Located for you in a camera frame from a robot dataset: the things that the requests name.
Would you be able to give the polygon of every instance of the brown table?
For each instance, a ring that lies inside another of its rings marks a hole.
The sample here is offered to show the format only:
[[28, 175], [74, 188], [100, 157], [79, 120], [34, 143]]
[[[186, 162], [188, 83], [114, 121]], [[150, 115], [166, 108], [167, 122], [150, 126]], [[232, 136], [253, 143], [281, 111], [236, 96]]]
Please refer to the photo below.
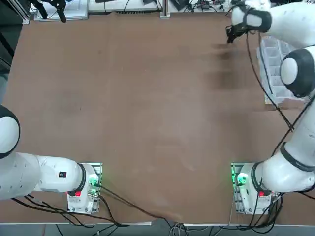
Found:
[[[228, 223], [230, 163], [267, 159], [286, 131], [264, 105], [245, 39], [225, 43], [228, 24], [220, 14], [111, 14], [23, 26], [4, 103], [20, 119], [18, 151], [102, 162], [104, 184], [152, 213]], [[66, 206], [65, 195], [40, 198]], [[119, 222], [152, 220], [107, 199]], [[315, 222], [314, 201], [284, 202], [278, 224]], [[12, 201], [0, 207], [3, 223], [64, 222]], [[233, 212], [232, 222], [248, 218]]]

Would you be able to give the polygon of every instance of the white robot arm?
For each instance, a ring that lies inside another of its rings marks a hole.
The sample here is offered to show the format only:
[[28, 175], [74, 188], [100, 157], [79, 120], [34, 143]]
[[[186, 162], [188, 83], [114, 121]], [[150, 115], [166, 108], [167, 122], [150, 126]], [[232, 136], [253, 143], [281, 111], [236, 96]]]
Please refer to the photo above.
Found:
[[89, 164], [67, 158], [15, 152], [20, 139], [16, 116], [0, 105], [0, 200], [32, 191], [67, 192], [68, 209], [91, 213], [99, 176]]
[[[232, 25], [226, 28], [228, 43], [250, 30], [257, 30], [287, 42], [297, 50], [289, 53], [280, 68], [281, 80], [296, 97], [313, 95], [315, 88], [314, 4], [291, 3], [270, 8], [260, 0], [239, 1], [232, 11]], [[270, 203], [271, 192], [311, 189], [315, 184], [315, 103], [309, 106], [295, 127], [291, 139], [268, 160], [246, 164], [237, 181], [245, 212], [256, 213]]]

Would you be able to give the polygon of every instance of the black cable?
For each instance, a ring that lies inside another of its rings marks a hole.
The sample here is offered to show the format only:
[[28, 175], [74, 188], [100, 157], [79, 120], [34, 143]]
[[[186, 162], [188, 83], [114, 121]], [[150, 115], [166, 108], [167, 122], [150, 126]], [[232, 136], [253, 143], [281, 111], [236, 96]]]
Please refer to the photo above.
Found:
[[296, 193], [308, 193], [308, 192], [311, 192], [314, 188], [315, 188], [315, 182], [314, 182], [314, 184], [311, 186], [311, 188], [309, 188], [309, 189], [307, 189], [307, 190], [295, 191], [295, 192], [296, 192]]
[[305, 197], [308, 197], [308, 198], [310, 198], [310, 199], [315, 200], [315, 197], [312, 197], [312, 196], [310, 196], [310, 195], [308, 195], [308, 194], [306, 194], [306, 193], [301, 193], [301, 192], [299, 192], [299, 193], [302, 194], [302, 195], [304, 195]]
[[60, 231], [60, 229], [59, 229], [59, 226], [58, 226], [58, 225], [56, 225], [56, 226], [57, 226], [57, 229], [58, 229], [58, 231], [59, 231], [59, 234], [60, 234], [61, 236], [64, 236], [63, 233], [61, 233], [61, 231]]
[[174, 234], [175, 226], [176, 226], [176, 223], [174, 223], [174, 225], [169, 229], [169, 235], [171, 235], [172, 231]]
[[205, 230], [205, 229], [207, 229], [209, 226], [206, 226], [206, 227], [204, 227], [204, 228], [201, 228], [201, 229], [187, 229], [187, 231], [189, 232], [189, 231], [203, 231], [203, 230]]
[[158, 4], [159, 4], [160, 8], [161, 8], [161, 11], [163, 11], [163, 6], [162, 6], [162, 4], [159, 2], [159, 0], [157, 0], [157, 1], [158, 1]]
[[213, 6], [209, 6], [210, 8], [214, 9], [215, 12], [217, 12], [217, 10], [213, 7]]
[[235, 6], [231, 7], [231, 8], [227, 11], [227, 13], [226, 13], [225, 16], [227, 16], [228, 18], [230, 18], [230, 17], [228, 16], [228, 14], [229, 14], [234, 8], [235, 8]]
[[221, 226], [219, 226], [219, 228], [220, 229], [218, 229], [218, 231], [216, 231], [213, 235], [217, 235], [220, 230], [230, 230], [229, 228], [224, 228], [224, 227], [221, 227]]
[[194, 10], [196, 9], [196, 6], [197, 6], [197, 4], [195, 3], [195, 4], [192, 6], [192, 8], [191, 8], [191, 10], [190, 10], [189, 12], [194, 12]]
[[107, 226], [107, 227], [105, 227], [104, 229], [102, 229], [102, 230], [100, 230], [100, 231], [97, 231], [95, 234], [93, 234], [93, 235], [91, 235], [91, 236], [99, 235], [99, 233], [101, 233], [101, 232], [103, 232], [104, 230], [107, 230], [107, 229], [109, 229], [109, 228], [111, 228], [111, 227], [113, 227], [113, 226], [115, 226], [115, 225]]
[[106, 206], [106, 208], [107, 208], [107, 211], [108, 211], [108, 213], [109, 213], [109, 216], [110, 216], [111, 220], [113, 221], [113, 223], [114, 223], [117, 227], [127, 227], [127, 226], [129, 226], [129, 225], [122, 225], [121, 223], [118, 223], [118, 222], [114, 219], [113, 214], [112, 214], [112, 212], [111, 212], [111, 210], [110, 210], [110, 208], [109, 208], [109, 204], [107, 203], [107, 201], [105, 200], [105, 198], [104, 198], [103, 196], [101, 196], [101, 195], [99, 195], [98, 197], [104, 202], [104, 204], [105, 204], [105, 206]]
[[255, 67], [252, 61], [252, 56], [251, 56], [251, 51], [250, 51], [250, 45], [249, 45], [249, 41], [248, 41], [248, 33], [246, 33], [246, 47], [247, 47], [247, 51], [248, 51], [248, 56], [252, 65], [252, 70], [254, 72], [255, 78], [259, 83], [259, 86], [261, 87], [261, 89], [264, 91], [265, 95], [267, 96], [267, 98], [271, 101], [271, 103], [273, 104], [273, 106], [276, 108], [276, 110], [279, 112], [279, 114], [282, 116], [282, 118], [284, 119], [284, 121], [286, 122], [286, 124], [288, 125], [290, 131], [292, 131], [294, 128], [292, 126], [292, 124], [290, 123], [290, 121], [287, 119], [287, 117], [283, 114], [283, 112], [280, 110], [280, 108], [275, 104], [275, 102], [271, 99], [271, 97], [269, 96], [269, 94], [266, 92], [265, 88], [263, 87], [263, 85], [260, 82], [260, 79], [257, 75], [257, 72], [255, 71]]
[[[239, 226], [236, 226], [236, 228], [225, 228], [225, 227], [222, 227], [222, 226], [219, 226], [219, 227], [221, 229], [225, 229], [225, 230], [241, 230], [241, 231], [253, 230], [253, 231], [255, 231], [258, 234], [266, 234], [266, 233], [270, 232], [273, 229], [275, 221], [276, 221], [278, 215], [280, 214], [280, 212], [282, 210], [282, 207], [283, 207], [283, 204], [284, 204], [283, 195], [284, 195], [284, 193], [280, 194], [281, 204], [280, 204], [279, 209], [277, 209], [279, 199], [276, 199], [276, 201], [271, 202], [270, 205], [263, 211], [263, 213], [261, 214], [260, 218], [256, 221], [256, 223], [254, 225], [239, 225]], [[276, 212], [275, 212], [275, 215], [273, 216], [273, 218], [270, 219], [270, 216], [271, 216], [271, 213], [272, 213], [272, 209], [273, 209], [275, 204], [276, 204]], [[268, 218], [266, 219], [266, 221], [264, 223], [258, 225], [258, 222], [261, 220], [261, 218], [264, 216], [265, 212], [270, 207], [272, 207], [272, 208], [269, 211]], [[255, 230], [255, 229], [266, 228], [266, 227], [269, 227], [269, 226], [271, 226], [271, 228], [269, 228], [265, 232], [260, 232], [260, 231], [256, 231]]]
[[211, 236], [213, 228], [214, 228], [214, 226], [211, 226], [211, 229], [210, 229], [210, 232], [209, 232], [208, 236]]
[[133, 204], [133, 203], [127, 201], [126, 199], [122, 198], [121, 196], [119, 196], [118, 194], [114, 193], [114, 192], [111, 191], [110, 189], [105, 188], [104, 186], [101, 186], [101, 185], [99, 185], [99, 184], [95, 184], [94, 186], [100, 187], [100, 188], [104, 189], [105, 191], [109, 192], [110, 194], [112, 194], [112, 195], [114, 195], [115, 197], [119, 198], [120, 200], [124, 201], [125, 204], [129, 205], [130, 207], [136, 208], [137, 210], [139, 210], [139, 211], [142, 212], [142, 213], [147, 214], [148, 216], [165, 220], [166, 223], [168, 224], [168, 226], [169, 226], [170, 228], [172, 228], [171, 225], [169, 224], [169, 222], [168, 222], [164, 217], [161, 217], [161, 216], [158, 216], [158, 215], [154, 215], [154, 214], [151, 214], [151, 213], [147, 212], [146, 210], [144, 210], [144, 209], [138, 207], [137, 205], [135, 205], [135, 204]]
[[156, 4], [156, 6], [157, 6], [158, 11], [159, 11], [159, 12], [162, 12], [162, 9], [160, 9], [160, 8], [159, 8], [159, 6], [158, 6], [158, 2], [157, 2], [157, 0], [153, 0], [153, 1], [154, 1], [154, 3], [155, 3], [155, 4]]
[[220, 4], [220, 7], [222, 8], [222, 10], [224, 11], [224, 7], [222, 5], [222, 3], [220, 2], [220, 0], [218, 0], [219, 4]]
[[185, 235], [189, 236], [189, 233], [188, 233], [189, 230], [186, 228], [186, 226], [184, 224], [182, 224], [182, 226], [183, 226], [183, 229], [185, 231]]
[[201, 0], [199, 0], [199, 2], [200, 2], [202, 13], [204, 13]]
[[46, 20], [46, 19], [49, 19], [49, 18], [52, 18], [56, 13], [57, 13], [57, 11], [55, 11], [55, 13], [54, 14], [52, 14], [50, 17], [47, 17], [46, 19], [44, 19], [44, 18], [42, 18], [41, 16], [39, 16], [39, 15], [37, 15], [36, 14], [36, 12], [34, 12], [34, 10], [33, 10], [33, 8], [31, 8], [31, 11], [38, 17], [38, 18], [40, 18], [40, 19], [43, 19], [43, 20]]
[[[310, 99], [309, 103], [305, 105], [305, 107], [303, 108], [303, 110], [300, 112], [300, 114], [296, 117], [296, 119], [294, 120], [292, 126], [295, 126], [297, 121], [301, 118], [301, 116], [303, 115], [303, 113], [309, 108], [309, 106], [313, 103], [315, 99], [315, 95]], [[280, 147], [280, 145], [283, 143], [283, 141], [285, 140], [285, 138], [288, 136], [288, 134], [290, 133], [290, 129], [287, 130], [287, 132], [285, 133], [285, 135], [281, 138], [280, 142], [278, 142], [277, 146], [275, 147], [274, 151], [272, 152], [271, 156], [273, 156], [277, 149]]]
[[[39, 204], [39, 203], [36, 203], [36, 202], [34, 202], [33, 200], [31, 200], [30, 198], [28, 198], [28, 197], [31, 197], [31, 198], [33, 198], [33, 199], [34, 199], [34, 197], [33, 197], [32, 195], [30, 195], [30, 194], [28, 194], [27, 196], [24, 196], [24, 198], [26, 198], [29, 202], [33, 203], [33, 204], [36, 205], [36, 206], [45, 207], [45, 208], [48, 208], [48, 209], [52, 209], [52, 210], [54, 210], [54, 211], [56, 211], [56, 212], [61, 211], [62, 213], [59, 212], [59, 214], [60, 214], [63, 218], [65, 218], [67, 221], [69, 221], [70, 224], [72, 224], [72, 225], [74, 225], [74, 226], [83, 226], [83, 227], [85, 227], [85, 228], [93, 228], [93, 227], [95, 226], [95, 225], [93, 225], [93, 226], [84, 225], [76, 216], [72, 215], [71, 212], [67, 212], [67, 211], [65, 211], [65, 210], [63, 210], [63, 209], [59, 209], [59, 208], [52, 207], [51, 205], [49, 205], [48, 203], [46, 203], [46, 202], [44, 202], [44, 201], [41, 201], [44, 205]], [[79, 224], [74, 223], [72, 220], [70, 220], [68, 217], [66, 217], [65, 214], [71, 215], [74, 219], [76, 219], [76, 221], [77, 221]]]
[[123, 10], [123, 12], [125, 12], [125, 10], [126, 10], [126, 7], [127, 7], [128, 3], [129, 3], [129, 1], [130, 1], [130, 0], [128, 0], [128, 1], [127, 1], [126, 5], [125, 5], [125, 7], [124, 7], [124, 10]]
[[268, 88], [269, 88], [269, 90], [270, 90], [270, 93], [273, 95], [274, 93], [273, 93], [272, 90], [271, 90], [271, 85], [270, 85], [270, 80], [269, 80], [269, 76], [268, 76], [268, 73], [267, 73], [267, 68], [266, 68], [265, 60], [264, 60], [264, 57], [263, 57], [263, 55], [262, 55], [261, 36], [260, 36], [260, 33], [258, 33], [258, 43], [259, 43], [260, 59], [261, 59], [262, 65], [264, 66], [264, 70], [265, 70], [265, 74], [266, 74], [266, 79], [267, 79], [267, 83], [268, 83]]
[[[259, 187], [261, 187], [261, 184], [262, 184], [262, 177], [260, 179]], [[251, 226], [251, 224], [252, 224], [252, 222], [254, 220], [255, 213], [256, 213], [256, 210], [257, 210], [257, 205], [258, 205], [258, 197], [259, 197], [259, 192], [257, 191], [257, 197], [256, 197], [256, 203], [255, 203], [254, 212], [252, 214], [252, 219], [251, 219], [250, 223], [248, 224], [248, 226]]]
[[[28, 205], [16, 198], [12, 198], [13, 201], [15, 201], [16, 203], [20, 204], [20, 205], [23, 205], [27, 208], [30, 208], [30, 209], [35, 209], [35, 210], [39, 210], [39, 211], [44, 211], [44, 212], [48, 212], [48, 213], [52, 213], [52, 214], [60, 214], [60, 212], [56, 212], [56, 211], [52, 211], [52, 210], [46, 210], [46, 209], [42, 209], [42, 208], [38, 208], [38, 207], [35, 207], [35, 206], [31, 206], [31, 205]], [[106, 220], [106, 221], [110, 221], [112, 222], [110, 219], [107, 219], [105, 217], [100, 217], [100, 216], [95, 216], [95, 215], [89, 215], [89, 214], [83, 214], [83, 213], [77, 213], [77, 212], [67, 212], [67, 214], [69, 215], [84, 215], [84, 216], [87, 216], [87, 217], [90, 217], [90, 218], [95, 218], [95, 219], [101, 219], [101, 220]]]
[[187, 6], [186, 6], [185, 10], [183, 11], [183, 13], [187, 10], [187, 8], [188, 8], [189, 6], [190, 6], [190, 7], [192, 7], [192, 4], [191, 4], [191, 3], [192, 3], [192, 1], [193, 1], [193, 0], [191, 0], [191, 1], [190, 1], [190, 3], [189, 3], [189, 4], [187, 4]]
[[106, 236], [112, 235], [117, 229], [118, 229], [118, 227], [114, 228], [114, 229], [113, 229], [109, 234], [107, 234]]

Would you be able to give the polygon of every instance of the plastic container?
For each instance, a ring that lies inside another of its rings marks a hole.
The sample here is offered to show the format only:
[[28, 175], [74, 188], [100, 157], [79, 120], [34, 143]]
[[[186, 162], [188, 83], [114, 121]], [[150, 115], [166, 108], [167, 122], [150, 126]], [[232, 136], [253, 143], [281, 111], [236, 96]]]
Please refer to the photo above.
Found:
[[[271, 99], [279, 104], [285, 99], [305, 101], [305, 98], [295, 97], [283, 84], [280, 78], [281, 62], [287, 54], [295, 50], [291, 45], [279, 41], [273, 37], [265, 37], [261, 41], [261, 51], [266, 65], [268, 79], [270, 81], [270, 89], [267, 82], [266, 72], [261, 60], [259, 48], [257, 48], [257, 58], [259, 62], [260, 80]], [[265, 103], [271, 104], [265, 95]]]

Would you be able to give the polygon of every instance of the equipment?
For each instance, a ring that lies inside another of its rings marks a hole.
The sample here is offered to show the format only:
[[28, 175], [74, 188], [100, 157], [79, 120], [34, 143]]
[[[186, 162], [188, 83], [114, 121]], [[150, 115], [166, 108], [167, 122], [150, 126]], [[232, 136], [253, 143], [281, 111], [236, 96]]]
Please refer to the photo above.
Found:
[[189, 5], [189, 0], [171, 0], [171, 2], [178, 11]]
[[207, 0], [199, 0], [197, 2], [196, 8], [200, 8], [200, 9], [203, 9], [203, 10], [209, 10], [210, 3]]
[[[67, 21], [65, 15], [64, 15], [64, 9], [66, 6], [65, 0], [41, 0], [42, 2], [47, 2], [51, 4], [54, 8], [57, 10], [57, 14], [61, 20], [61, 22], [65, 23]], [[43, 6], [42, 3], [40, 3], [38, 0], [30, 0], [30, 3], [36, 7], [36, 9], [39, 11], [43, 19], [47, 19], [48, 14]]]
[[[315, 88], [315, 5], [295, 2], [270, 8], [262, 0], [234, 2], [228, 43], [251, 30], [297, 48], [283, 60], [281, 80], [296, 97], [313, 96]], [[315, 186], [315, 104], [296, 125], [291, 139], [264, 162], [244, 164], [236, 177], [246, 214], [270, 204], [272, 192], [307, 191]]]
[[101, 165], [14, 152], [20, 139], [16, 116], [0, 105], [0, 200], [32, 191], [67, 192], [68, 211], [98, 211]]

